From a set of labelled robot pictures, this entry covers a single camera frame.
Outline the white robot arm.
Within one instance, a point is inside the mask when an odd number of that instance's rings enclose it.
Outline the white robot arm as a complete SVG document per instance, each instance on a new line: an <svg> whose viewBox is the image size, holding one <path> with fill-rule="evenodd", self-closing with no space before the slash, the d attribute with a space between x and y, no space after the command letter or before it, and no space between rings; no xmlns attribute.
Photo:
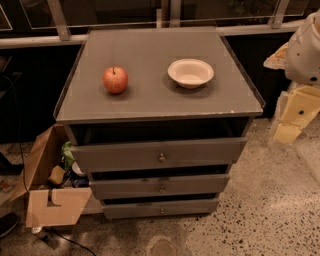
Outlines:
<svg viewBox="0 0 320 256"><path fill-rule="evenodd" d="M283 69L297 84L287 96L274 134L276 141L292 143L320 112L320 10L310 14L263 66Z"/></svg>

